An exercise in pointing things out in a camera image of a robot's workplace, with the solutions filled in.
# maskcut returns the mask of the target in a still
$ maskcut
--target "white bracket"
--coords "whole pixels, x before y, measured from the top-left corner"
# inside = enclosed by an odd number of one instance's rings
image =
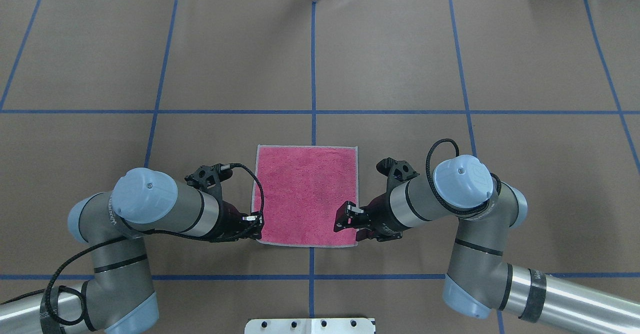
[[[250,320],[244,334],[376,334],[373,318]]]

